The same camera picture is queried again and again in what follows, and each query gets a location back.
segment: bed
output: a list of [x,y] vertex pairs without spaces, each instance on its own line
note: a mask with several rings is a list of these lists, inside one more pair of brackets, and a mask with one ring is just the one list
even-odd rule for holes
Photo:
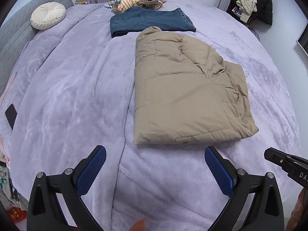
[[[34,1],[26,5],[31,7],[28,18],[31,10],[53,0]],[[167,0],[163,9],[177,7],[197,28],[180,34],[206,42],[245,73],[260,130],[216,148],[250,174],[272,171],[286,200],[295,182],[263,157],[269,147],[300,153],[298,125],[281,74],[257,38],[227,13],[193,0]],[[113,13],[103,4],[72,6],[69,1],[66,8],[64,20],[51,29],[19,40],[13,32],[2,39],[1,44],[15,39],[2,50],[1,56],[16,54],[8,68],[12,71],[1,76],[6,89],[0,98],[2,143],[14,186],[29,199],[39,171],[62,173],[100,144],[107,160],[82,199],[104,230],[128,230],[142,218],[147,230],[207,230],[228,201],[204,161],[207,145],[134,144],[139,32],[111,38]],[[16,18],[27,15],[18,11],[1,27],[1,36],[18,25]],[[11,103],[18,111],[13,131],[4,116]]]

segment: quilted stitching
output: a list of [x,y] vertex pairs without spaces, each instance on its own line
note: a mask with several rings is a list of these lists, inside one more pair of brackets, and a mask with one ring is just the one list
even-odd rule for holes
[[31,14],[38,6],[47,2],[61,3],[66,9],[74,5],[72,0],[32,0],[0,27],[0,96],[23,48],[38,32],[31,26]]

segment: silver bolt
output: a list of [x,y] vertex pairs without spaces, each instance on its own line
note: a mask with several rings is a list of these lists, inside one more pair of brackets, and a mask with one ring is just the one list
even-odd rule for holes
[[244,174],[246,174],[246,171],[244,169],[240,168],[240,169],[238,169],[238,174],[243,176]]
[[274,178],[274,174],[272,172],[268,172],[267,176],[270,177],[271,179]]
[[66,170],[64,171],[64,173],[65,173],[66,175],[70,175],[72,172],[73,172],[73,170],[72,170],[71,168],[68,168],[68,169],[66,169]]
[[43,175],[44,175],[43,172],[38,172],[38,173],[36,174],[36,177],[37,177],[37,178],[41,178]]

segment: black puffer coat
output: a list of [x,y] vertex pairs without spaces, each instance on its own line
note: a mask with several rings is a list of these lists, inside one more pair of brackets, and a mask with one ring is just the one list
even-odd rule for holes
[[[241,21],[237,17],[232,9],[236,6],[237,0],[231,0],[230,5],[227,9],[227,12],[236,18],[238,21]],[[260,21],[272,25],[273,24],[273,3],[272,0],[257,0],[257,12],[253,12],[250,16],[250,20],[259,19]]]

